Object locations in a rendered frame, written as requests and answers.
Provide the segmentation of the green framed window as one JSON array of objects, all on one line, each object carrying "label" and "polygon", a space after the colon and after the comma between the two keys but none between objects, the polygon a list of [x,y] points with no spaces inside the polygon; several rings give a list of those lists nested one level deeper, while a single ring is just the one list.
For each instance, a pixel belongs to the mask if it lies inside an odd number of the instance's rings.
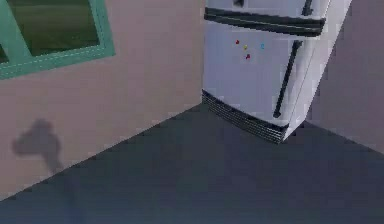
[{"label": "green framed window", "polygon": [[0,0],[0,80],[114,54],[106,0]]}]

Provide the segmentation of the white fridge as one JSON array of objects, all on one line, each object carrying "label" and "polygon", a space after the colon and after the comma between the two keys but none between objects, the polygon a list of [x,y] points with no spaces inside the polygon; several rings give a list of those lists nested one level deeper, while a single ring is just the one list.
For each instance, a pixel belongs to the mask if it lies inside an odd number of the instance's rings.
[{"label": "white fridge", "polygon": [[[203,100],[241,128],[286,140],[306,119],[353,0],[206,0]],[[295,40],[281,116],[273,117]]]}]

